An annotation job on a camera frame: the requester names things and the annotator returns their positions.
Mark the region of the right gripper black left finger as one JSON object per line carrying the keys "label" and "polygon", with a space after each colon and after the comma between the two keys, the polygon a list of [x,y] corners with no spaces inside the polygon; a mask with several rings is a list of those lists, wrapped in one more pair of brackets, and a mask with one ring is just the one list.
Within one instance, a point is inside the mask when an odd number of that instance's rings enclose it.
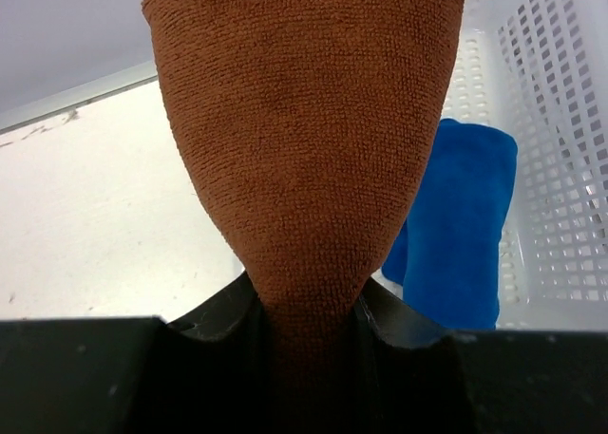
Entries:
{"label": "right gripper black left finger", "polygon": [[266,319],[248,274],[169,324],[165,409],[176,433],[266,427]]}

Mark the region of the brown towel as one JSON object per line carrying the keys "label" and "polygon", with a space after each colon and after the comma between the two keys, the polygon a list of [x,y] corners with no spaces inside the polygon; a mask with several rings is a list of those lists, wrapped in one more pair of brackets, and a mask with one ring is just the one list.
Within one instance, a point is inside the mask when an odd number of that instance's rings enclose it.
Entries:
{"label": "brown towel", "polygon": [[199,200],[269,323],[275,431],[355,424],[351,313],[428,163],[465,0],[143,0]]}

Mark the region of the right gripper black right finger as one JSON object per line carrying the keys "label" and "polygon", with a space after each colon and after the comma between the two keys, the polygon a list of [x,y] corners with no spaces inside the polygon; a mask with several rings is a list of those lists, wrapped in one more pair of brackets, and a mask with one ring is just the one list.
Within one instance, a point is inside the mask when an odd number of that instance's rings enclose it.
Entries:
{"label": "right gripper black right finger", "polygon": [[449,430],[456,356],[447,331],[370,278],[354,305],[359,420],[369,433]]}

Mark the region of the blue towel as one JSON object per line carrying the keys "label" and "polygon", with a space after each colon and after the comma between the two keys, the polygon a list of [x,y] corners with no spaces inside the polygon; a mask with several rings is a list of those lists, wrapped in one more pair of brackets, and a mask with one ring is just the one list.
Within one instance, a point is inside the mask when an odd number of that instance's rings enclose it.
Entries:
{"label": "blue towel", "polygon": [[503,131],[443,119],[408,217],[381,268],[405,304],[451,329],[492,330],[499,243],[518,146]]}

